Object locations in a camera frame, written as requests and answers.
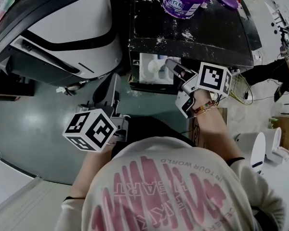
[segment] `black strap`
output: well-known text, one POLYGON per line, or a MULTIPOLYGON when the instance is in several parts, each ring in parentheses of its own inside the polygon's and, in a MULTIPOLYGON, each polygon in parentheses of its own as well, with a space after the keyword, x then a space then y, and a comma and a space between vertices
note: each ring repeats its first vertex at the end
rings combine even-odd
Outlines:
POLYGON ((259 210, 259 212, 254 217, 260 224, 263 231, 278 231, 278 227, 274 221, 263 211, 259 210))
POLYGON ((244 159, 245 158, 243 158, 243 157, 236 157, 236 158, 232 158, 230 160, 227 160, 226 163, 230 167, 234 162, 239 161, 239 160, 244 160, 244 159))
POLYGON ((84 199, 84 198, 73 198, 73 197, 70 197, 70 196, 69 196, 69 197, 66 197, 65 200, 69 200, 69 199, 84 199))

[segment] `white t-shirt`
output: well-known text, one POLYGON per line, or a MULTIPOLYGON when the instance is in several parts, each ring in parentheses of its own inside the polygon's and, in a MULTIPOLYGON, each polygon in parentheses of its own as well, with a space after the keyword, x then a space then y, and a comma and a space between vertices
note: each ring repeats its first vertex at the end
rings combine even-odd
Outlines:
POLYGON ((105 165, 85 200, 65 200, 55 230, 259 230, 251 206, 282 229, 283 201, 246 160, 229 167, 214 152, 154 137, 105 165))

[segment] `wrist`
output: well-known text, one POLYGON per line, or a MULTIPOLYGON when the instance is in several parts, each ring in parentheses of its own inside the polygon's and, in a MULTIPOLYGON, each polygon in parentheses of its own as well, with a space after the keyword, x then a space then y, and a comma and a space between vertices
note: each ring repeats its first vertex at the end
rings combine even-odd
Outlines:
POLYGON ((210 92, 203 90, 203 89, 199 89, 199 90, 195 91, 194 92, 194 98, 195 98, 195 103, 192 107, 193 110, 196 110, 199 107, 204 106, 205 104, 212 101, 212 98, 210 96, 210 92))

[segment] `black table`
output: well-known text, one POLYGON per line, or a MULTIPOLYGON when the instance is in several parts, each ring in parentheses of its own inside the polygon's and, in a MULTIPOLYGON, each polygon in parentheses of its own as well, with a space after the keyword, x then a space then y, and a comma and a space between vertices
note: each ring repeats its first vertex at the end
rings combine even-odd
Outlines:
POLYGON ((131 3, 130 51, 177 56, 226 66, 253 66, 237 10, 212 0, 191 19, 167 14, 157 0, 131 3), (190 33, 192 38, 184 37, 190 33))

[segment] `cardboard box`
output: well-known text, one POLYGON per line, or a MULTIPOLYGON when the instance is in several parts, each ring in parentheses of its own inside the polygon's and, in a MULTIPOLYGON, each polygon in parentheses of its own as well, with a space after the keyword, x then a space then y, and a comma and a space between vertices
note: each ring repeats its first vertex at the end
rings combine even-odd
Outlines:
POLYGON ((275 117, 277 121, 272 121, 273 128, 281 128, 280 146, 289 150, 289 115, 275 117))

